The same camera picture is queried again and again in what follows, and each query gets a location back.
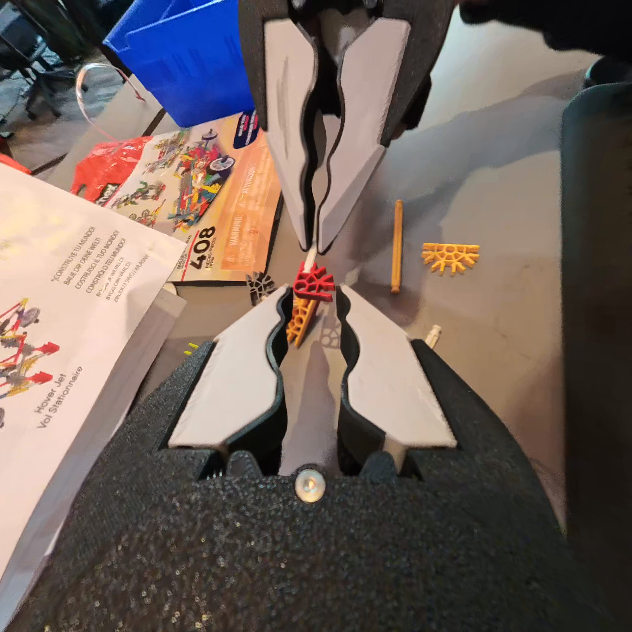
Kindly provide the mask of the long yellow toy rod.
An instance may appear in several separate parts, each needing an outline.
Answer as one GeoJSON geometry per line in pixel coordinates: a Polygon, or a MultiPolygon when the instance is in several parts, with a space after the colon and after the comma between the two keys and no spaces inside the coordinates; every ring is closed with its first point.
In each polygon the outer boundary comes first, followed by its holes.
{"type": "Polygon", "coordinates": [[[396,295],[401,289],[402,248],[403,248],[404,203],[401,199],[394,205],[394,223],[391,260],[391,293],[396,295]]]}

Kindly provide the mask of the black office chair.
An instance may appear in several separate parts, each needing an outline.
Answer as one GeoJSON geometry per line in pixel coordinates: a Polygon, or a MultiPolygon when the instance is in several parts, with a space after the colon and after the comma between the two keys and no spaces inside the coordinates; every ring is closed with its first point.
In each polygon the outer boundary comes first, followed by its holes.
{"type": "Polygon", "coordinates": [[[60,118],[56,93],[75,85],[78,66],[93,49],[63,1],[1,2],[1,80],[20,75],[27,85],[30,120],[41,100],[60,118]]]}

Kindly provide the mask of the instruction sheet with model pictures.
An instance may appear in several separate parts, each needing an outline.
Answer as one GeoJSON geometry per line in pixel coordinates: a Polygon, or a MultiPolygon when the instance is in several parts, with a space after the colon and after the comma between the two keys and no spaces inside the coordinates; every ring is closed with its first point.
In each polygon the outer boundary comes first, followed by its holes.
{"type": "Polygon", "coordinates": [[[1,165],[1,574],[182,252],[1,165]]]}

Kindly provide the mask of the booklet with green figure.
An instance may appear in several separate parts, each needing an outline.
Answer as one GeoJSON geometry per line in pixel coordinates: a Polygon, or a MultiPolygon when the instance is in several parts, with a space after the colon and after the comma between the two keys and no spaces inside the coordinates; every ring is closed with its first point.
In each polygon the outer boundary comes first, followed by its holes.
{"type": "Polygon", "coordinates": [[[185,306],[160,290],[80,427],[28,447],[1,430],[1,630],[50,558],[75,496],[118,430],[185,306]]]}

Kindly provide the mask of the blue plastic bin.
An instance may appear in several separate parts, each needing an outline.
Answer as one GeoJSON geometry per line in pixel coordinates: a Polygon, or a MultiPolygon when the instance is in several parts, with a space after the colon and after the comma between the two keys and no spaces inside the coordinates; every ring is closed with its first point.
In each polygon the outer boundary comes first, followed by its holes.
{"type": "Polygon", "coordinates": [[[237,1],[135,1],[104,43],[179,127],[255,109],[237,1]]]}

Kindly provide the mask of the grey snowflake connector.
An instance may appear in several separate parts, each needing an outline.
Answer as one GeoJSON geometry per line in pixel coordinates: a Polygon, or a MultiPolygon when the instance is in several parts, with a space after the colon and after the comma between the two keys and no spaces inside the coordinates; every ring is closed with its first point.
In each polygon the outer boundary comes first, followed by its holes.
{"type": "Polygon", "coordinates": [[[277,289],[272,277],[262,271],[251,272],[246,275],[246,285],[249,290],[250,303],[253,307],[271,296],[277,289]]]}

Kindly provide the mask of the clear plastic loop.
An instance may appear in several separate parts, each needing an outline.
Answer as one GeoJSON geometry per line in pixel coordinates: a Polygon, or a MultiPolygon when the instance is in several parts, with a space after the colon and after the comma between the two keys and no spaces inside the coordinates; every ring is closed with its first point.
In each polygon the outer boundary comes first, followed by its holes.
{"type": "Polygon", "coordinates": [[[133,93],[135,94],[135,97],[140,100],[143,103],[146,103],[146,99],[141,95],[141,93],[138,91],[137,87],[135,86],[134,83],[131,82],[131,80],[129,79],[129,77],[125,74],[125,72],[123,72],[122,69],[110,65],[110,64],[106,64],[106,63],[100,63],[100,62],[90,62],[87,63],[85,65],[83,65],[78,73],[76,74],[76,79],[75,79],[75,98],[78,104],[78,107],[80,109],[81,114],[83,115],[83,118],[85,119],[85,121],[87,121],[92,127],[94,127],[102,136],[106,137],[107,139],[111,140],[112,142],[115,142],[116,144],[120,144],[120,141],[117,140],[116,138],[114,138],[112,135],[108,134],[108,132],[104,131],[103,129],[101,129],[101,127],[99,127],[99,125],[90,117],[90,115],[88,114],[86,107],[85,107],[85,101],[84,101],[84,91],[83,91],[83,87],[84,87],[84,82],[85,79],[87,77],[87,75],[95,70],[95,69],[108,69],[108,70],[113,70],[116,71],[118,73],[118,75],[120,75],[120,77],[122,78],[122,81],[124,83],[128,83],[132,90],[133,93]]]}

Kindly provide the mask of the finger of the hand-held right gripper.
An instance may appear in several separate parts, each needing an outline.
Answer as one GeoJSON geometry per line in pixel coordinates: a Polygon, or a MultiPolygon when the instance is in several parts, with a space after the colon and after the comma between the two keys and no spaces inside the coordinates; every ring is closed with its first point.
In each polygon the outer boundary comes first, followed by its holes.
{"type": "Polygon", "coordinates": [[[318,52],[291,19],[264,23],[266,139],[300,248],[313,244],[313,138],[318,52]]]}
{"type": "Polygon", "coordinates": [[[336,240],[385,154],[382,134],[409,32],[406,20],[378,18],[342,55],[337,78],[342,122],[328,158],[328,192],[317,214],[321,255],[336,240]]]}

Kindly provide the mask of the yellow half-round connector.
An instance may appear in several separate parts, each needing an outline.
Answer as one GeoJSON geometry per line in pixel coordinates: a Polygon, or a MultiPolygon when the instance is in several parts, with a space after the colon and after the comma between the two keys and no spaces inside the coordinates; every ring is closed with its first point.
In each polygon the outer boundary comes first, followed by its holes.
{"type": "Polygon", "coordinates": [[[421,259],[431,273],[440,276],[463,275],[472,269],[480,257],[480,245],[455,243],[424,243],[421,259]]]}

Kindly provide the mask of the person's right forearm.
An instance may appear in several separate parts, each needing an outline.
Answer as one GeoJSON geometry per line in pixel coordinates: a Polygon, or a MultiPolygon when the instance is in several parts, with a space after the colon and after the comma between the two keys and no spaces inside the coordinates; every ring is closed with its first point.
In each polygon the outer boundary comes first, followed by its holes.
{"type": "Polygon", "coordinates": [[[553,49],[631,61],[630,1],[456,1],[469,25],[490,21],[540,33],[553,49]]]}

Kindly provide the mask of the red corner connector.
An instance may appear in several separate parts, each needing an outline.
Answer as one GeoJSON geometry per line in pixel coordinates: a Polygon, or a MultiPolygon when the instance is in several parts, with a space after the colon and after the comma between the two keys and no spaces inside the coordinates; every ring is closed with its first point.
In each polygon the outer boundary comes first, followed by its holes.
{"type": "Polygon", "coordinates": [[[313,262],[310,267],[306,267],[306,261],[301,262],[293,283],[293,292],[297,299],[332,303],[335,290],[334,277],[324,266],[313,262]]]}

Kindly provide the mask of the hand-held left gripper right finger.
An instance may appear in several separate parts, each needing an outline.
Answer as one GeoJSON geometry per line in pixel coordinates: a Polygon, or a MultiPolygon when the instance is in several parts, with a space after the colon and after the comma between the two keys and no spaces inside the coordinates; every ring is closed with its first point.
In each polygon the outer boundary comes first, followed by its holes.
{"type": "Polygon", "coordinates": [[[457,446],[406,332],[345,284],[337,288],[346,362],[338,429],[350,451],[457,446]]]}

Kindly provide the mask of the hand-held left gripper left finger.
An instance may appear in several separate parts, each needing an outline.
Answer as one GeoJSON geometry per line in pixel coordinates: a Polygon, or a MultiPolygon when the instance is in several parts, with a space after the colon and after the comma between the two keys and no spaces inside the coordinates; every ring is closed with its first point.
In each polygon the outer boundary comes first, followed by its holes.
{"type": "Polygon", "coordinates": [[[293,291],[284,284],[218,334],[170,448],[276,449],[287,429],[280,365],[293,291]]]}

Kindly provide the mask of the red and yellow connector cluster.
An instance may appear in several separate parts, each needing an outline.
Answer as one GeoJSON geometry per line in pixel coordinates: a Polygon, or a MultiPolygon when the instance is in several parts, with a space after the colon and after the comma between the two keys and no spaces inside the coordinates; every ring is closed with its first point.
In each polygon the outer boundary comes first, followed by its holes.
{"type": "MultiPolygon", "coordinates": [[[[305,258],[306,267],[310,267],[315,262],[317,247],[312,246],[305,258]]],[[[286,335],[289,344],[299,348],[312,325],[313,318],[318,309],[318,302],[299,300],[294,296],[291,320],[286,328],[286,335]]]]}

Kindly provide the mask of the colourful construction toy bag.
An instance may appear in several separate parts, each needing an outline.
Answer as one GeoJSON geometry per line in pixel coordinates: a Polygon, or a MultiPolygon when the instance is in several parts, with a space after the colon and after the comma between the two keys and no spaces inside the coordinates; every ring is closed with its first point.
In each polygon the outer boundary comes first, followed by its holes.
{"type": "Polygon", "coordinates": [[[255,109],[97,144],[77,163],[70,192],[183,242],[172,283],[263,273],[282,207],[255,109]]]}

